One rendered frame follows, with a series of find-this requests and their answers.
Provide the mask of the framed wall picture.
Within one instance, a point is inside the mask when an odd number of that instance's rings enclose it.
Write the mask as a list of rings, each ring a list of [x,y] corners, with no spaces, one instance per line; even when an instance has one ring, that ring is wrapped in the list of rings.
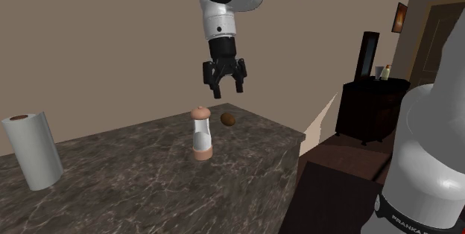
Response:
[[[402,27],[405,21],[406,13],[408,7],[403,3],[399,2],[396,9],[396,14],[393,20],[393,25],[391,31],[393,33],[400,34],[402,32]]]

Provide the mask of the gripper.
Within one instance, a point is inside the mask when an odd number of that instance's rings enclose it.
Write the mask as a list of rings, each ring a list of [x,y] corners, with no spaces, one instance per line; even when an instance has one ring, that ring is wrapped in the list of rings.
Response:
[[[247,70],[243,58],[235,61],[235,38],[218,37],[209,40],[208,44],[212,61],[203,62],[203,83],[209,86],[215,99],[221,99],[217,75],[232,75],[236,92],[242,93]]]

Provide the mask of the pink and white salt grinder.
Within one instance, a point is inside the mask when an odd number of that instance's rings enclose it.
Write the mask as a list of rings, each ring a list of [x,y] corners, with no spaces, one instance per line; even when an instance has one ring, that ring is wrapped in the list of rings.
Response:
[[[211,112],[206,107],[197,107],[191,111],[194,122],[193,146],[194,158],[204,161],[212,157],[212,136],[209,128]]]

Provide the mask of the white paper towel roll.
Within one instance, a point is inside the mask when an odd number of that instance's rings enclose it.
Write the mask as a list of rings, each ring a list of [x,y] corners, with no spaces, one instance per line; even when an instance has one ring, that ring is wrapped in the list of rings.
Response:
[[[22,114],[1,122],[30,190],[55,184],[63,165],[45,113]]]

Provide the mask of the dark wooden dresser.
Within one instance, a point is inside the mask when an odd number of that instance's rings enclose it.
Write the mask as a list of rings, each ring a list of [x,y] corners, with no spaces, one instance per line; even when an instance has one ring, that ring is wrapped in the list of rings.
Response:
[[[337,136],[344,134],[363,145],[392,134],[402,99],[411,85],[404,79],[377,80],[370,74],[378,41],[378,32],[364,32],[354,81],[343,85],[335,126]]]

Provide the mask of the brown door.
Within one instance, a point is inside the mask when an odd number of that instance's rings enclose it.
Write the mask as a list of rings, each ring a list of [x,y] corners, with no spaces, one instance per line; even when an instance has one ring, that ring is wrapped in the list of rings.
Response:
[[[465,1],[435,4],[429,8],[409,78],[411,83],[409,89],[434,83],[440,66],[443,45],[464,8]]]

